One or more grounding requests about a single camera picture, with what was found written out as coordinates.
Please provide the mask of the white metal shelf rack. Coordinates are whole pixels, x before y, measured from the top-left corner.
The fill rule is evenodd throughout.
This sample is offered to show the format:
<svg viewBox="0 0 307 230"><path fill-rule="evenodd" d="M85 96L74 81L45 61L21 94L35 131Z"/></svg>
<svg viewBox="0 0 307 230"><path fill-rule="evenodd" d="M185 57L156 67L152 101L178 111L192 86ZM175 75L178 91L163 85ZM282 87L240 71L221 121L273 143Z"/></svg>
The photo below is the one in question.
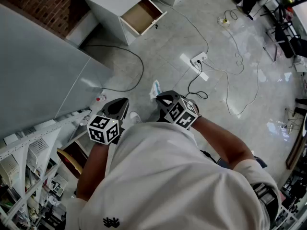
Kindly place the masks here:
<svg viewBox="0 0 307 230"><path fill-rule="evenodd" d="M9 230L29 229L38 214L44 185L56 176L57 149L85 134L81 123L91 110L80 110L0 138L0 221Z"/></svg>

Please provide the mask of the round yellow wooden stool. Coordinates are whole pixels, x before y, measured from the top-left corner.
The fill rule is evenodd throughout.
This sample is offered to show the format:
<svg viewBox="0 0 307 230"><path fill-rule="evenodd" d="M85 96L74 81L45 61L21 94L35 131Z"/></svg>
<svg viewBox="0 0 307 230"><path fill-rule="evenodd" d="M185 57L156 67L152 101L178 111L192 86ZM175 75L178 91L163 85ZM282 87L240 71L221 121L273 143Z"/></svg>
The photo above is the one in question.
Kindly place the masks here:
<svg viewBox="0 0 307 230"><path fill-rule="evenodd" d="M61 159L61 161L64 163L64 165L67 167L67 169L77 178L82 174L83 168L81 165L67 152L57 149L57 155Z"/></svg>

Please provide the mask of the white power strip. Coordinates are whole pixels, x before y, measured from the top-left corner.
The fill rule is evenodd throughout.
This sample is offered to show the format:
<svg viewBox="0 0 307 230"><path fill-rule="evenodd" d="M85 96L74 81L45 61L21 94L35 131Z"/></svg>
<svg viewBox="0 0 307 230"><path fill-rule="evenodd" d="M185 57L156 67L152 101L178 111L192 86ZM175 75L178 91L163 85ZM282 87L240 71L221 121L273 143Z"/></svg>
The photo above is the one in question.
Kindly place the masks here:
<svg viewBox="0 0 307 230"><path fill-rule="evenodd" d="M194 58L192 58L190 60L191 64L193 66L196 66L198 62L203 62L204 60L206 60L208 58L207 54L205 52L201 52L199 53L197 56L195 56Z"/></svg>

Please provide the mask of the brown wooden board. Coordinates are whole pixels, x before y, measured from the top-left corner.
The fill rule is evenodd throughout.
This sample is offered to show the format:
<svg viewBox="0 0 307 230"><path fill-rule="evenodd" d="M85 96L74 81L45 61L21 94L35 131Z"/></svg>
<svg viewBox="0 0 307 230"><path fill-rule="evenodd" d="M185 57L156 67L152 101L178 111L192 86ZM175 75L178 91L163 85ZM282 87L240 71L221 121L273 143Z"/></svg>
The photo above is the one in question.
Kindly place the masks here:
<svg viewBox="0 0 307 230"><path fill-rule="evenodd" d="M305 132L304 124L305 122L303 121L299 133L294 142L294 145L285 161L285 165L288 170L292 170L296 166L300 156L303 153L305 144L307 143L307 132L305 133L305 135L303 135L303 133Z"/></svg>

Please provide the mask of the person's left forearm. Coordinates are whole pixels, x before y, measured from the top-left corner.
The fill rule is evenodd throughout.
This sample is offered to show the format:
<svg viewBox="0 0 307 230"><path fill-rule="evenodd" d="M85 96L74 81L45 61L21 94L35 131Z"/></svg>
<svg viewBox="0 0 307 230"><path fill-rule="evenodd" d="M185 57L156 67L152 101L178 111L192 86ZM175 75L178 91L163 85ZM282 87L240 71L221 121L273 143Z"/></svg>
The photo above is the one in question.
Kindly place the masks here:
<svg viewBox="0 0 307 230"><path fill-rule="evenodd" d="M77 198L88 201L104 179L109 146L94 144L77 183Z"/></svg>

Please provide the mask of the large grey cabinet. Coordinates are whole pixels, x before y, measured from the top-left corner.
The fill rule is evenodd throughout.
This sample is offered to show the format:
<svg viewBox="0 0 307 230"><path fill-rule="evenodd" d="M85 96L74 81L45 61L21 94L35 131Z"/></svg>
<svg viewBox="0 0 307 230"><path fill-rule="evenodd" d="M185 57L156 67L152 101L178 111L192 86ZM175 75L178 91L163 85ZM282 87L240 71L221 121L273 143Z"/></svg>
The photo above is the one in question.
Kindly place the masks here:
<svg viewBox="0 0 307 230"><path fill-rule="evenodd" d="M0 4L0 138L89 107L109 68Z"/></svg>

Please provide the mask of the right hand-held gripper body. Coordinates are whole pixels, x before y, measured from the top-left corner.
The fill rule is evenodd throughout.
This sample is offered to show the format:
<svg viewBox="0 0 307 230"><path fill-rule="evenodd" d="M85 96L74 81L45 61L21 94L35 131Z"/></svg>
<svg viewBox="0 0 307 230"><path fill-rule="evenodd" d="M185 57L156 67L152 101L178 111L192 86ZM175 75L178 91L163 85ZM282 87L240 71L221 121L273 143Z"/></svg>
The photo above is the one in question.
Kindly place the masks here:
<svg viewBox="0 0 307 230"><path fill-rule="evenodd" d="M189 129L196 119L201 116L197 105L192 99L188 99L174 90L162 92L157 95L155 100L160 113L158 121L176 124L184 129Z"/></svg>

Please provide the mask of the person's right forearm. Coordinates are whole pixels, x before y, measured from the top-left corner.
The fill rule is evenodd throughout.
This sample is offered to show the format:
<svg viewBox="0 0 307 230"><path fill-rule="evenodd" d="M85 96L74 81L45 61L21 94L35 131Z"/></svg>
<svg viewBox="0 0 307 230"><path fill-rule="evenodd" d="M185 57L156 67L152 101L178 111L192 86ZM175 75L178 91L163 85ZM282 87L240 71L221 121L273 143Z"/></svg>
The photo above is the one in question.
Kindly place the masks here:
<svg viewBox="0 0 307 230"><path fill-rule="evenodd" d="M230 168L235 168L241 161L255 159L251 150L240 138L214 122L200 116L192 127L201 133Z"/></svg>

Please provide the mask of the person's black trousers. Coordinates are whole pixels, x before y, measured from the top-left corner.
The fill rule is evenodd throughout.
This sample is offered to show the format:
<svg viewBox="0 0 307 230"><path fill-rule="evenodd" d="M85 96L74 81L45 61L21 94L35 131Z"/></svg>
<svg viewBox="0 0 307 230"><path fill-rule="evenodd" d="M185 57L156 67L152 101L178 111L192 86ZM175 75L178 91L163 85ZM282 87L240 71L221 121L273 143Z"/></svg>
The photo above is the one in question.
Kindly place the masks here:
<svg viewBox="0 0 307 230"><path fill-rule="evenodd" d="M155 112L151 113L151 115L145 120L145 122L167 122L164 119L164 112L162 110L156 110Z"/></svg>

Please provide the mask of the person's white shoe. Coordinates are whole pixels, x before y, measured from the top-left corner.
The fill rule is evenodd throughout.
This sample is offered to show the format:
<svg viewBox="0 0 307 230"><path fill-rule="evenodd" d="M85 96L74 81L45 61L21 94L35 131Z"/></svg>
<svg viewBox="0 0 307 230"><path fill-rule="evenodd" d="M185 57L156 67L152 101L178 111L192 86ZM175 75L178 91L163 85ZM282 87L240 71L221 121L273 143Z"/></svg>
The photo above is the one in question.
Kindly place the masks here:
<svg viewBox="0 0 307 230"><path fill-rule="evenodd" d="M135 111L129 113L129 118L133 124L142 123L140 116Z"/></svg>

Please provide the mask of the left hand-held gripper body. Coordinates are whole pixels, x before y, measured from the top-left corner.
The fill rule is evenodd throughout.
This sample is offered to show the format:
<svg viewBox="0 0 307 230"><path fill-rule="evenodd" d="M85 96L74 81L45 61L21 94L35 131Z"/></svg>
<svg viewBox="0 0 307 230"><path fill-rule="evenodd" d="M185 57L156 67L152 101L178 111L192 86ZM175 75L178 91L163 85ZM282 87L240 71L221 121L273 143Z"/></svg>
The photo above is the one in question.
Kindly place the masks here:
<svg viewBox="0 0 307 230"><path fill-rule="evenodd" d="M117 144L124 131L121 126L128 108L129 100L126 97L106 103L98 114L90 118L87 124L90 140L104 145Z"/></svg>

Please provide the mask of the person's white shirt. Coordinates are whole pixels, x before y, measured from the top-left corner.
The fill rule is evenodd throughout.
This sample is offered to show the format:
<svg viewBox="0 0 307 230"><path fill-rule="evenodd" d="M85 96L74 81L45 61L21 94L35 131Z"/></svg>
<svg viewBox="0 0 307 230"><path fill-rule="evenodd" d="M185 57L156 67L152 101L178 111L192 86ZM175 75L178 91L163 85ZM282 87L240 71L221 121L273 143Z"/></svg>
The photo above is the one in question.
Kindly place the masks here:
<svg viewBox="0 0 307 230"><path fill-rule="evenodd" d="M224 168L174 124L136 124L115 148L88 201L67 205L65 230L270 230L281 207L254 160Z"/></svg>

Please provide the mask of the small blue white packet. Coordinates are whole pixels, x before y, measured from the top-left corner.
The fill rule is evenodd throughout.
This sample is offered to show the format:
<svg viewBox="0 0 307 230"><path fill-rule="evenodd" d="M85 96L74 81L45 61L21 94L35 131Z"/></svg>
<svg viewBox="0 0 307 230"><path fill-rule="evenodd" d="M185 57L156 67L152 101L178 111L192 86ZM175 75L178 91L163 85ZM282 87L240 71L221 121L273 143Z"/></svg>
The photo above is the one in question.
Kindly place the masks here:
<svg viewBox="0 0 307 230"><path fill-rule="evenodd" d="M153 103L154 100L156 99L156 97L158 95L160 95L162 93L161 87L160 87L160 83L158 80L155 80L152 84L149 96L150 96L150 102Z"/></svg>

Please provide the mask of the black metal chair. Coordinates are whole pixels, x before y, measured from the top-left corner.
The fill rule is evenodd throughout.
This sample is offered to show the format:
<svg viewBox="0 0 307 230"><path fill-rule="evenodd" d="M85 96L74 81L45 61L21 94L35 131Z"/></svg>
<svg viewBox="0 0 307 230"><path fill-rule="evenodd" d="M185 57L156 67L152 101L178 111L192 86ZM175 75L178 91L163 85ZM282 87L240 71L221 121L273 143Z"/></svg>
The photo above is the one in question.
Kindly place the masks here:
<svg viewBox="0 0 307 230"><path fill-rule="evenodd" d="M263 6L265 13L273 21L273 27L266 30L266 35L270 42L263 46L263 49L271 58L273 63L277 60L278 50L281 49L286 58L296 58L298 51L301 50L301 37L297 34L291 35L288 29L293 25L292 22L284 22L276 19L274 10L269 10L266 5Z"/></svg>

